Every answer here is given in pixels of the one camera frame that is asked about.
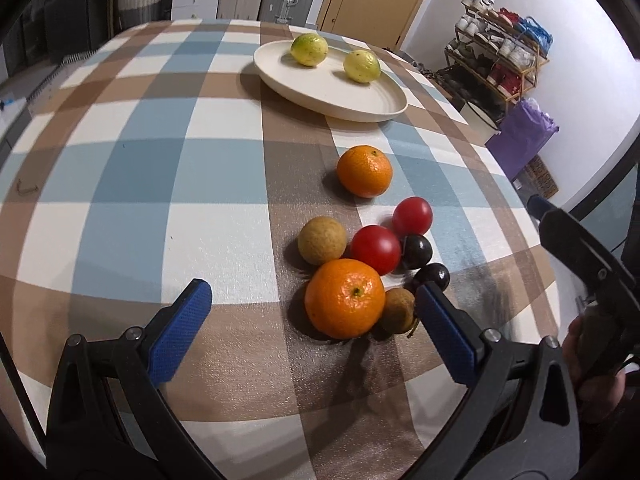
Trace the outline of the person's right hand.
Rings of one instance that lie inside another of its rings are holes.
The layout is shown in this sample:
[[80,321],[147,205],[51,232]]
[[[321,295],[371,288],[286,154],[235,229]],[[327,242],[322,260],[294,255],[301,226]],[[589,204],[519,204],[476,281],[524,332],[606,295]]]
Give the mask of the person's right hand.
[[568,326],[567,335],[562,343],[562,353],[574,386],[579,413],[585,419],[605,419],[614,412],[623,399],[626,374],[620,370],[615,375],[582,379],[582,369],[577,355],[580,336],[582,336],[582,317],[576,316]]

